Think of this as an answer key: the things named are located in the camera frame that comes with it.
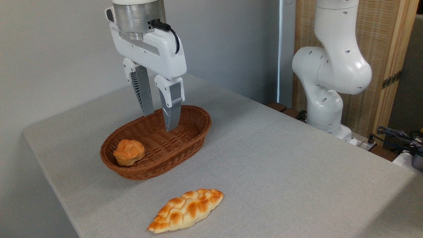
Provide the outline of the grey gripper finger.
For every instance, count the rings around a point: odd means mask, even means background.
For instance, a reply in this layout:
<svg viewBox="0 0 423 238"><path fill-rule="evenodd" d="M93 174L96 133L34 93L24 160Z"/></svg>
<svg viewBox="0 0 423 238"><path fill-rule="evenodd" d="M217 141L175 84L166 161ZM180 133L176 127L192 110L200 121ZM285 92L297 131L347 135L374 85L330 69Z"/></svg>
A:
<svg viewBox="0 0 423 238"><path fill-rule="evenodd" d="M127 80L133 86L136 98L145 116L154 113L147 69L130 59L123 60Z"/></svg>
<svg viewBox="0 0 423 238"><path fill-rule="evenodd" d="M184 84L181 77L168 80L160 75L154 78L159 88L166 130L169 132L178 126L181 115L181 103L185 100Z"/></svg>

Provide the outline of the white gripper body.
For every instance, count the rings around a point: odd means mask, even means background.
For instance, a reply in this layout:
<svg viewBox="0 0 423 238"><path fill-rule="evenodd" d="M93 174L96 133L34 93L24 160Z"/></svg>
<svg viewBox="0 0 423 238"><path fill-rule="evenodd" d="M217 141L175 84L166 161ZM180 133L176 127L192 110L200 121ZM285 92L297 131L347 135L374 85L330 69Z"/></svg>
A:
<svg viewBox="0 0 423 238"><path fill-rule="evenodd" d="M186 73L182 43L166 24L164 7L110 7L105 10L119 54L173 80Z"/></svg>

